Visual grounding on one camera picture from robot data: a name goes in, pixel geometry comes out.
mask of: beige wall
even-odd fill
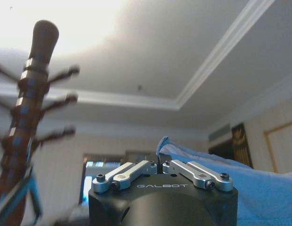
[[[245,121],[251,158],[256,170],[273,172],[272,161],[263,132],[290,121],[292,121],[292,98]],[[284,136],[284,134],[285,133],[282,135],[278,134],[277,139],[279,139],[280,136]]]
[[[76,135],[38,150],[33,162],[44,211],[42,223],[48,225],[78,203],[83,153],[123,154],[126,149],[155,151],[159,139]],[[205,142],[192,139],[175,141],[192,149],[206,151]],[[28,202],[23,225],[31,220],[32,208]]]

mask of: blue bedsheet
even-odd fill
[[[234,160],[197,152],[162,138],[157,154],[182,162],[196,161],[234,180],[238,195],[238,226],[292,226],[292,173],[254,170]]]

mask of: crown molding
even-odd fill
[[[227,116],[219,119],[216,123],[207,128],[206,133],[210,134],[228,123],[231,126],[235,126],[291,98],[292,74],[275,83],[272,87],[262,91],[260,94],[252,97]]]
[[[249,29],[257,22],[274,0],[250,0],[225,32],[191,80],[176,98],[176,104],[182,107],[202,83],[210,76],[219,63],[237,45]]]
[[[178,111],[180,109],[173,99],[94,92],[79,89],[63,89],[55,87],[50,89],[45,99],[56,100],[57,98],[63,97],[69,93],[77,93],[79,96],[78,103],[83,104],[151,108],[170,111]],[[11,83],[0,82],[0,96],[17,97],[17,86]]]

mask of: black screw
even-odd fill
[[[211,190],[213,190],[214,187],[215,187],[215,183],[213,181],[211,181],[211,180],[206,181],[206,183],[205,183],[206,190],[211,191]]]
[[[103,182],[105,181],[105,175],[104,174],[98,174],[96,176],[97,182]]]
[[[111,184],[111,188],[115,191],[119,191],[121,185],[119,184],[118,181],[113,181],[112,184]]]
[[[228,174],[228,173],[221,173],[221,174],[220,174],[220,177],[221,177],[223,180],[229,180],[229,174]]]

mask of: window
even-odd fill
[[[97,174],[106,174],[121,165],[123,156],[85,154],[81,181],[80,203],[88,203],[88,192]]]

